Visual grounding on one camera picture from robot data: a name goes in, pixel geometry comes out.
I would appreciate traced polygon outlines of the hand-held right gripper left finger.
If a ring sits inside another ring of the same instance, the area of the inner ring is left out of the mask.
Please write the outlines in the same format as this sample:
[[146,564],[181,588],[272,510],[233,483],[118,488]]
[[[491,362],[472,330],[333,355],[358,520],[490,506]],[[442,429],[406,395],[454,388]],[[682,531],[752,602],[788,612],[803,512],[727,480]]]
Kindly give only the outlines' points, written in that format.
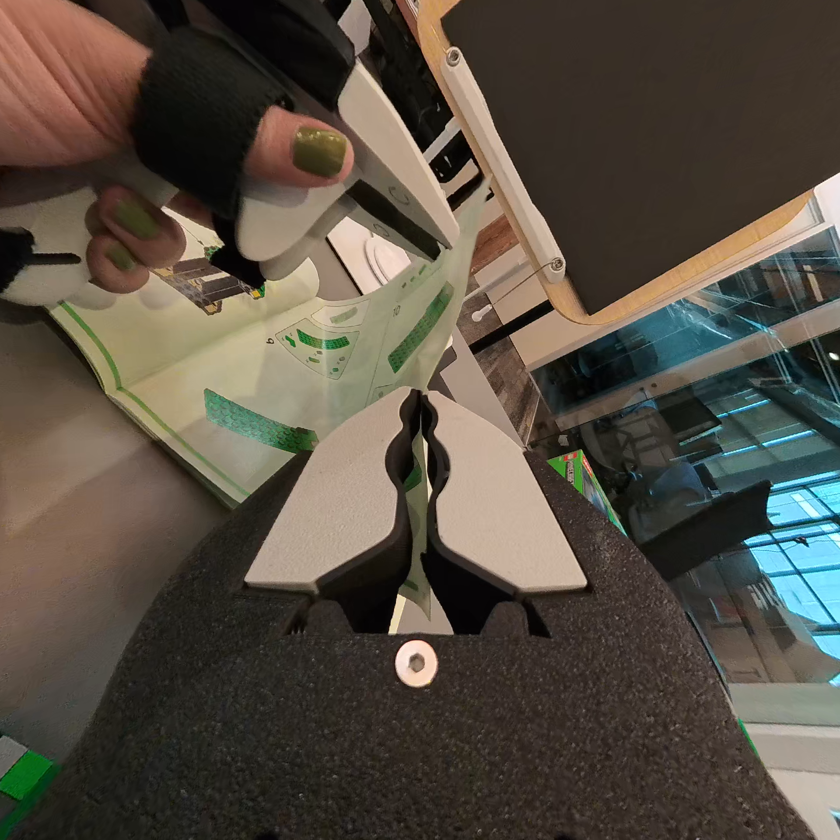
[[325,593],[400,535],[418,397],[398,387],[318,444],[246,574],[248,587]]

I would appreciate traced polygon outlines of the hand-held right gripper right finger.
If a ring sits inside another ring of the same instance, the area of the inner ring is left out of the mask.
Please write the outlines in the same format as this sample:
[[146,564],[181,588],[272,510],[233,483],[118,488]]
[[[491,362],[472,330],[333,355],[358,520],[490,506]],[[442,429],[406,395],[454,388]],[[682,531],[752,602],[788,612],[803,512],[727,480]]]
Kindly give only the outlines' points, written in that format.
[[516,599],[585,589],[583,570],[521,446],[438,392],[427,417],[429,553]]

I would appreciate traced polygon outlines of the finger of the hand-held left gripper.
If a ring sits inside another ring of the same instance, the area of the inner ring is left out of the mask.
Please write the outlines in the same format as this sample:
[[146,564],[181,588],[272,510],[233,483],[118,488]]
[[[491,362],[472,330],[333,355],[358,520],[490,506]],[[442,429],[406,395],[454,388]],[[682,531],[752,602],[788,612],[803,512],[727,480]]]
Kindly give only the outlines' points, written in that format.
[[434,262],[457,243],[454,213],[412,135],[379,83],[355,62],[339,95],[335,127],[353,147],[344,182],[349,217],[388,243]]

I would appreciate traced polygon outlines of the building instruction booklet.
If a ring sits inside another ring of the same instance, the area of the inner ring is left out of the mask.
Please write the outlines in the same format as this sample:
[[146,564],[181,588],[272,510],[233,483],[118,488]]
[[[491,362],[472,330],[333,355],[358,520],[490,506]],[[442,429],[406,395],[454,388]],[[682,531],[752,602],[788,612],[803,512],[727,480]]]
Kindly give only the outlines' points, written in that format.
[[482,205],[458,210],[454,249],[361,297],[322,299],[307,259],[213,316],[159,277],[106,308],[83,293],[49,314],[102,390],[236,507],[396,388],[427,389],[465,298]]

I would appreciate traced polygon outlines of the green studded brick plate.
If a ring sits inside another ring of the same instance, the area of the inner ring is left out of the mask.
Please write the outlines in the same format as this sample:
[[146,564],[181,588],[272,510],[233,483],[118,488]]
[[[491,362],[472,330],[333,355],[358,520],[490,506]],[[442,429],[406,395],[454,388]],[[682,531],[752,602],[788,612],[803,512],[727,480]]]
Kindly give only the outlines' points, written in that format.
[[1,813],[14,808],[52,780],[60,765],[2,732],[1,736]]

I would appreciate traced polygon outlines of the person's left hand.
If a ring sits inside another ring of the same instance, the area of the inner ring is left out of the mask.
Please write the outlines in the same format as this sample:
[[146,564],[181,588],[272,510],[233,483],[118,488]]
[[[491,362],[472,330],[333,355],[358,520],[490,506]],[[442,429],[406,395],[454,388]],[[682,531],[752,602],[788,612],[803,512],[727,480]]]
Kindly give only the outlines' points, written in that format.
[[[36,172],[97,161],[131,144],[130,124],[150,51],[71,2],[1,2],[2,204],[29,201]],[[344,181],[349,140],[328,124],[273,107],[245,157],[262,182]],[[131,190],[105,188],[92,210],[91,282],[116,294],[144,286],[186,247],[181,226]]]

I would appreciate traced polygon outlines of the green brick set box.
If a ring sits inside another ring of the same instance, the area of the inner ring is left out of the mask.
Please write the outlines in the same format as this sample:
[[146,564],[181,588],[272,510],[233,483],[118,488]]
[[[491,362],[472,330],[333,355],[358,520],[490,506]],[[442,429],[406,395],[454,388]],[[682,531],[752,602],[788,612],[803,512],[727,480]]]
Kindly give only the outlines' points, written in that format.
[[605,515],[618,528],[621,534],[628,536],[622,520],[597,479],[582,449],[549,458],[548,464],[558,474],[566,478],[573,488]]

